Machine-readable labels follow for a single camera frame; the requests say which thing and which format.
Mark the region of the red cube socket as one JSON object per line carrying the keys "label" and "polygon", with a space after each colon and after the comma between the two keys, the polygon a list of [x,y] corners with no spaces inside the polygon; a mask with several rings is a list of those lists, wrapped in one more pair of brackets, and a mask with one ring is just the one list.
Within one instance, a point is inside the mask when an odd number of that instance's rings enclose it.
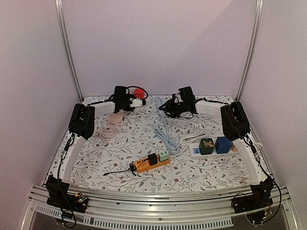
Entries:
{"label": "red cube socket", "polygon": [[145,98],[145,92],[142,89],[136,88],[133,92],[133,95],[135,98],[144,99]]}

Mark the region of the light blue power strip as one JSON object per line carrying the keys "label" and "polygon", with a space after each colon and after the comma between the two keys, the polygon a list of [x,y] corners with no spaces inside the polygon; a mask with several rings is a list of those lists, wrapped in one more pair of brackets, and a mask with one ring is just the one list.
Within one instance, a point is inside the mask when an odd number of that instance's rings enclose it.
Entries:
{"label": "light blue power strip", "polygon": [[156,136],[159,137],[164,142],[165,147],[166,147],[167,151],[170,153],[170,155],[175,156],[175,155],[179,154],[179,147],[178,147],[177,143],[175,141],[172,141],[170,139],[169,135],[168,135],[169,129],[168,129],[168,125],[167,125],[167,122],[166,122],[166,119],[165,119],[165,114],[162,110],[159,109],[159,107],[162,106],[162,100],[159,96],[156,96],[155,102],[156,102],[159,117],[161,118],[161,120],[163,121],[163,123],[165,125],[165,132],[162,131],[158,122],[153,123],[153,125],[152,125],[153,130],[154,130]]}

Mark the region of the green plug adapter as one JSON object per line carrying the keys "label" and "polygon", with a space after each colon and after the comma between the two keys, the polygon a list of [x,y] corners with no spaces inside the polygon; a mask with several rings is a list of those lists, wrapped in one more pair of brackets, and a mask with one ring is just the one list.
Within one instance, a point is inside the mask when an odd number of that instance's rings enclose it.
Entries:
{"label": "green plug adapter", "polygon": [[169,152],[163,151],[158,154],[158,158],[160,162],[167,161],[169,159]]}

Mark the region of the dark green cube socket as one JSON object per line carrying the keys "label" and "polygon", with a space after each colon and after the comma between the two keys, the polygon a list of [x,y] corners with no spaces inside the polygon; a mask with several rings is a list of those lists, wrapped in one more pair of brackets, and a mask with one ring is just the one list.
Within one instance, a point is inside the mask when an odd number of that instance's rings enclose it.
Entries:
{"label": "dark green cube socket", "polygon": [[212,138],[202,138],[199,144],[201,155],[210,155],[214,150],[214,142]]}

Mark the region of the black power adapter with cable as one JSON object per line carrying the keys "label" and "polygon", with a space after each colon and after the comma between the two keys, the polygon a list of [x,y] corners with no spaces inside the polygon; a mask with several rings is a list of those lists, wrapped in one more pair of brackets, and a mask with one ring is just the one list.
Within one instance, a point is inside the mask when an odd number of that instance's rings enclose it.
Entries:
{"label": "black power adapter with cable", "polygon": [[115,171],[115,172],[107,172],[104,174],[104,176],[107,176],[109,174],[113,173],[125,173],[130,171],[133,175],[136,175],[136,172],[142,173],[145,171],[148,171],[152,168],[152,166],[155,166],[158,164],[158,157],[156,154],[150,154],[147,156],[147,158],[141,159],[137,162],[132,162],[129,164],[129,168],[122,171]]}

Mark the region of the blue cube socket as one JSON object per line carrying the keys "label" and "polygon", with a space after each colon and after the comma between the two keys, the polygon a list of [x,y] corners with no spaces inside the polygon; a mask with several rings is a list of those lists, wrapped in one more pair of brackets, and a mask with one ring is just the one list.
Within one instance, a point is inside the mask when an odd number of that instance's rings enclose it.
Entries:
{"label": "blue cube socket", "polygon": [[215,141],[217,154],[226,154],[231,149],[231,142],[226,137],[218,137]]}

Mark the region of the orange power strip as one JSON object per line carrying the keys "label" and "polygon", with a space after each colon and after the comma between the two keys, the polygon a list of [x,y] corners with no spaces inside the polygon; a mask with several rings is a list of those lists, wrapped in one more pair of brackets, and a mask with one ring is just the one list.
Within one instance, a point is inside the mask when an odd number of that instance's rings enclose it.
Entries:
{"label": "orange power strip", "polygon": [[135,161],[135,167],[138,173],[149,171],[170,163],[169,156],[160,157],[159,154],[151,154],[147,158]]}

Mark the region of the beige cube socket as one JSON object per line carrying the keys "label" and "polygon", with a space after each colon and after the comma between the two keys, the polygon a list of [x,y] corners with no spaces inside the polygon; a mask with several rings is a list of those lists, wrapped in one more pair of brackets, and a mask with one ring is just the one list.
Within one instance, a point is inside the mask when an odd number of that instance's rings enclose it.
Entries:
{"label": "beige cube socket", "polygon": [[232,152],[238,152],[238,149],[236,148],[236,146],[233,143],[231,145],[231,150],[232,150]]}

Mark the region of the white multicolour power strip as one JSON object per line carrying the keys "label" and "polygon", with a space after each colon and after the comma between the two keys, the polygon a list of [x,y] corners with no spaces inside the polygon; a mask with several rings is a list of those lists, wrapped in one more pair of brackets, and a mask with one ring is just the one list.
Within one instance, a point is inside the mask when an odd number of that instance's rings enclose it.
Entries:
{"label": "white multicolour power strip", "polygon": [[215,147],[214,147],[213,153],[210,155],[201,155],[199,144],[200,144],[200,141],[189,144],[189,153],[190,153],[191,159],[202,159],[204,157],[213,158],[213,157],[222,157],[222,156],[236,156],[236,155],[240,155],[241,157],[246,157],[246,155],[243,155],[241,153],[242,150],[243,152],[248,151],[248,153],[252,154],[252,156],[256,159],[260,158],[259,157],[260,153],[257,147],[254,146],[254,148],[251,148],[251,146],[247,145],[245,142],[242,142],[242,143],[240,142],[241,146],[243,144],[243,148],[238,149],[238,152],[232,152],[232,150],[230,149],[229,152],[226,154],[217,154]]}

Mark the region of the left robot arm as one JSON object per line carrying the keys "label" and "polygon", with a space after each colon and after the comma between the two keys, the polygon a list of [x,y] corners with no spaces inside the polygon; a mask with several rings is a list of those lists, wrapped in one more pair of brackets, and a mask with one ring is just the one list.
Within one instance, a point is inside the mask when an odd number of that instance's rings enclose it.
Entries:
{"label": "left robot arm", "polygon": [[60,155],[55,173],[48,176],[46,189],[47,204],[60,208],[61,211],[85,213],[88,197],[82,193],[69,195],[70,176],[77,156],[85,142],[94,134],[95,118],[101,115],[117,114],[121,110],[132,111],[135,107],[144,106],[148,93],[137,86],[116,86],[114,93],[107,99],[89,103],[77,103],[74,106],[69,122],[69,137]]}

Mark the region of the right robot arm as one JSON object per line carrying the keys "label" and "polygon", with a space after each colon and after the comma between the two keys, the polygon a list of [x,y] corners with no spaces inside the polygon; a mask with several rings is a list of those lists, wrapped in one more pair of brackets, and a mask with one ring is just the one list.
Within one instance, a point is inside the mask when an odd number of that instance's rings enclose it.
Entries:
{"label": "right robot arm", "polygon": [[180,88],[179,92],[173,94],[166,102],[162,102],[158,96],[155,101],[162,117],[180,118],[185,112],[192,115],[219,117],[222,121],[223,134],[238,149],[251,182],[252,194],[234,196],[232,208],[237,214],[272,206],[271,190],[277,186],[277,183],[260,162],[256,144],[249,137],[250,125],[241,102],[225,103],[204,97],[197,99],[189,86]]}

